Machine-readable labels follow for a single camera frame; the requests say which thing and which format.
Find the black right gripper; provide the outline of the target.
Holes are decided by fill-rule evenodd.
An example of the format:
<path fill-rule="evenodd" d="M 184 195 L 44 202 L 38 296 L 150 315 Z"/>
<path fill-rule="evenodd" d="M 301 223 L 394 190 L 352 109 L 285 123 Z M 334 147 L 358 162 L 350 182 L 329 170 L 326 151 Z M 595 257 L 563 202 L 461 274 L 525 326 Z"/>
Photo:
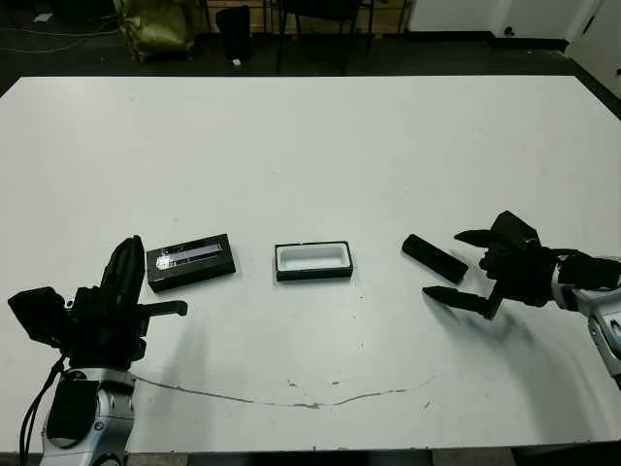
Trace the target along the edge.
<path fill-rule="evenodd" d="M 489 229 L 463 231 L 454 239 L 476 248 L 490 248 L 500 243 L 500 236 Z M 542 307 L 551 301 L 552 274 L 557 262 L 557 255 L 547 247 L 510 250 L 495 246 L 479 260 L 486 277 L 495 282 L 488 298 L 438 285 L 423 287 L 422 291 L 445 306 L 493 318 L 500 307 L 500 298 L 533 307 Z"/>

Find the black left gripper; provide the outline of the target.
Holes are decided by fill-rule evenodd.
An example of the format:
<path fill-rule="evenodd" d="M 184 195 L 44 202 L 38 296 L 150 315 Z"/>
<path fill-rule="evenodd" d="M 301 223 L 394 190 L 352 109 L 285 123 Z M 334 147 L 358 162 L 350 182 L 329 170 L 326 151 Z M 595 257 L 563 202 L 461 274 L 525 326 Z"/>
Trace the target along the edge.
<path fill-rule="evenodd" d="M 77 290 L 66 349 L 73 369 L 128 369 L 146 352 L 149 320 L 155 316 L 186 316 L 181 300 L 140 304 L 145 250 L 138 235 L 118 244 L 104 269 L 101 287 Z"/>

